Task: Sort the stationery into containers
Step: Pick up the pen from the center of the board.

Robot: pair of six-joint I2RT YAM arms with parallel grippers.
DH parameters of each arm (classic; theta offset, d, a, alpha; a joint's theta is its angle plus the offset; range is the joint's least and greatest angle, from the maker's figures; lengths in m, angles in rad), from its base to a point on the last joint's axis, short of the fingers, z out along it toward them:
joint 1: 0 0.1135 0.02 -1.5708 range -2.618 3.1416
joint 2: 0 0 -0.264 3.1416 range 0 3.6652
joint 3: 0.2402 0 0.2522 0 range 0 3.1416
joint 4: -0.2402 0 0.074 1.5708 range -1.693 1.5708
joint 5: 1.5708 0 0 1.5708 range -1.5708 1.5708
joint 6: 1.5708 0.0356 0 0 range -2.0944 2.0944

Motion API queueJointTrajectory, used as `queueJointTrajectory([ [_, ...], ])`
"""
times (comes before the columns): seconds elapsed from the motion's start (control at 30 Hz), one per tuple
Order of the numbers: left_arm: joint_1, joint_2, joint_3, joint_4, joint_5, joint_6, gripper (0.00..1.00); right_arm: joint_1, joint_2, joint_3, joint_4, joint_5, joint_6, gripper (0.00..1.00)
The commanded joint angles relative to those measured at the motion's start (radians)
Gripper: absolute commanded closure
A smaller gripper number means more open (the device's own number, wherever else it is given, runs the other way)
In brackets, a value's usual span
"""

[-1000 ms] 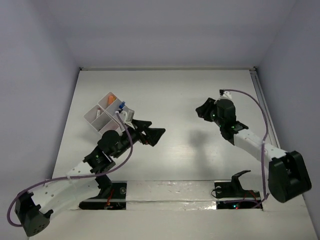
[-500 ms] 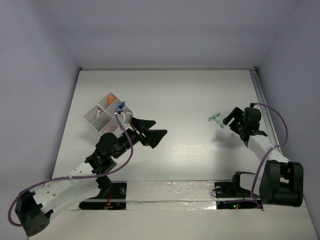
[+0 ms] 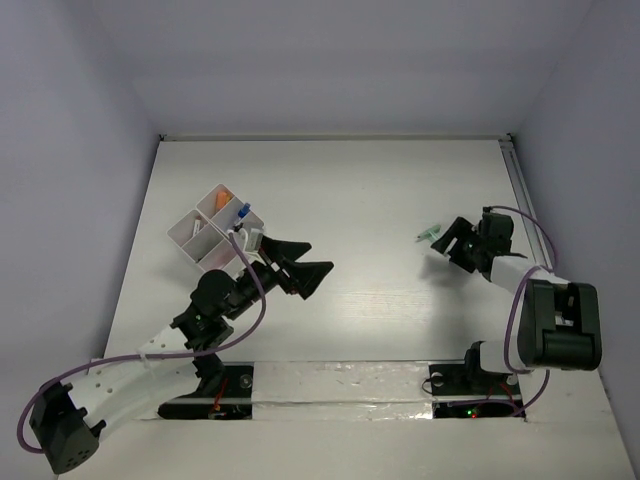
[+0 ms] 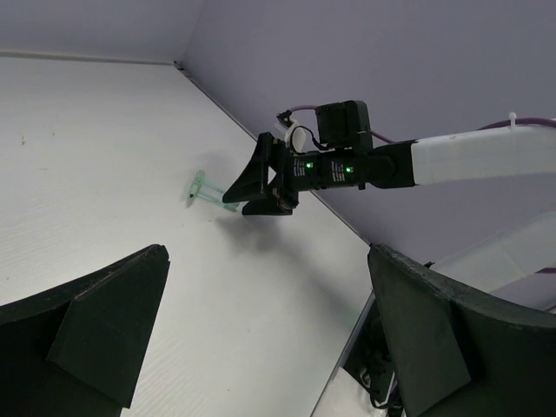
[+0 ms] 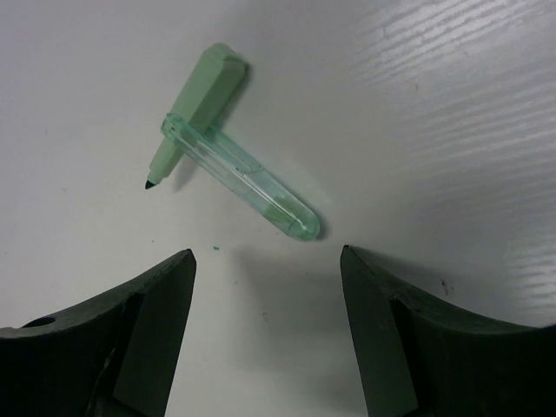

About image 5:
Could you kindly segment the clear green pen cap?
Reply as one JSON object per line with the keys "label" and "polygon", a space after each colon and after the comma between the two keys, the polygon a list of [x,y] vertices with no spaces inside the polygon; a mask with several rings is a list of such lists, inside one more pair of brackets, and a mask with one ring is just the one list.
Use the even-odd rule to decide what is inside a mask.
{"label": "clear green pen cap", "polygon": [[311,242],[321,232],[317,214],[219,129],[201,133],[169,113],[161,132],[284,235]]}

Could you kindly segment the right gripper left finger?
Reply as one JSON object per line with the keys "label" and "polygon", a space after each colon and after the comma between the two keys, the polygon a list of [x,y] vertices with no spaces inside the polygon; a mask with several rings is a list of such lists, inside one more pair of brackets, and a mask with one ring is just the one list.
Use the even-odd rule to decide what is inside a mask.
{"label": "right gripper left finger", "polygon": [[136,278],[1,330],[3,416],[163,416],[196,261],[182,250]]}

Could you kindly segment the green plastic tool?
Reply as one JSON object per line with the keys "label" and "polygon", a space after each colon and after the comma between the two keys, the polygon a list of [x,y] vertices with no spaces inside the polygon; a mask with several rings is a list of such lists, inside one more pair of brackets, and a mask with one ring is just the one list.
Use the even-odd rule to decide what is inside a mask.
{"label": "green plastic tool", "polygon": [[[247,71],[247,62],[228,45],[209,46],[202,52],[169,114],[195,131],[206,133],[228,107]],[[151,189],[167,178],[183,155],[182,146],[164,134],[149,165],[145,188]]]}

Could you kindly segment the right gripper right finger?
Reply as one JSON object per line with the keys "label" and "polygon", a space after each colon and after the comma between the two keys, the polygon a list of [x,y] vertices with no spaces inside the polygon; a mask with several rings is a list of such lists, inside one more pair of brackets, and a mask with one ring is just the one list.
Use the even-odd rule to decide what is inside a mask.
{"label": "right gripper right finger", "polygon": [[552,416],[555,328],[457,307],[347,245],[341,281],[371,416]]}

